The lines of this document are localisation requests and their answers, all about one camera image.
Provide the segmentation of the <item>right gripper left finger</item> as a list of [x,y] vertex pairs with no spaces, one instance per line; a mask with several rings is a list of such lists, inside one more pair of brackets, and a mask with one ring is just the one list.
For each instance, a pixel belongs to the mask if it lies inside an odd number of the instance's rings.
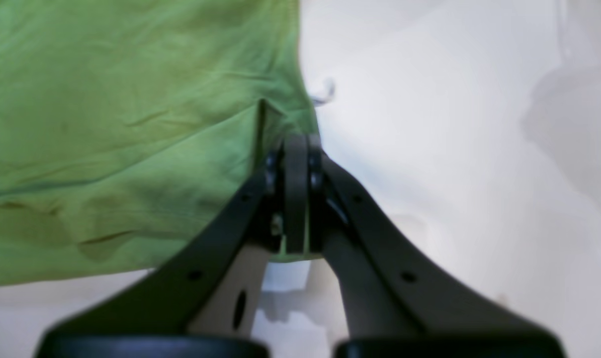
[[267,358],[250,340],[272,254],[305,252],[309,143],[291,135],[179,254],[50,329],[39,358]]

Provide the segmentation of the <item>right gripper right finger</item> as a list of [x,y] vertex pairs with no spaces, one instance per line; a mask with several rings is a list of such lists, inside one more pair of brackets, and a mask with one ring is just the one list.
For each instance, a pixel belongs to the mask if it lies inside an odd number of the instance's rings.
[[409,242],[308,138],[309,237],[337,275],[349,338],[337,358],[563,358],[540,325],[467,287]]

